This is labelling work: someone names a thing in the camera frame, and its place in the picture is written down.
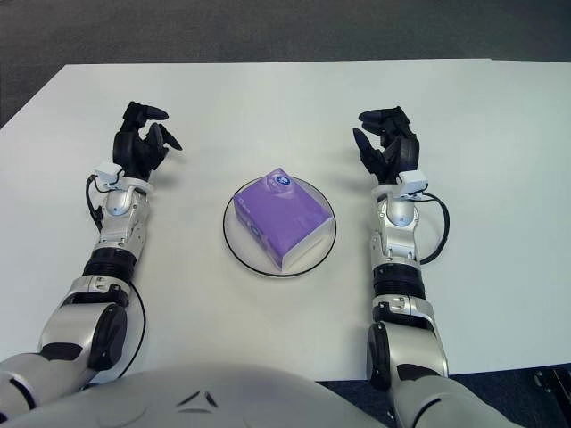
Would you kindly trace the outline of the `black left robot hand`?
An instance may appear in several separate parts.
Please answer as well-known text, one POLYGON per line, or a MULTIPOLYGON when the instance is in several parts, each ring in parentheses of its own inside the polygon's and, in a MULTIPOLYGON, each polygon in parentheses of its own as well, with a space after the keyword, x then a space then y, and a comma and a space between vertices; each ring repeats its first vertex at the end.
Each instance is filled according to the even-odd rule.
POLYGON ((113 141, 112 160, 122 167, 126 177, 148 182, 169 148, 182 151, 178 140, 161 124, 169 114, 157 107, 130 102, 122 118, 113 141))

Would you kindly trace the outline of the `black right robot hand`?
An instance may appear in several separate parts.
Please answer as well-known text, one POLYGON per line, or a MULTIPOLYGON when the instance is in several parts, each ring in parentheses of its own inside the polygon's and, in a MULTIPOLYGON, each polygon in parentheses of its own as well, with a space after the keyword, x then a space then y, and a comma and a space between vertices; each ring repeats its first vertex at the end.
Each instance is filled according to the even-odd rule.
POLYGON ((361 163, 380 185, 393 185, 400 173, 418 168, 419 140, 400 106, 364 111, 358 120, 364 130, 379 137, 383 148, 374 148, 360 128, 352 130, 361 163))

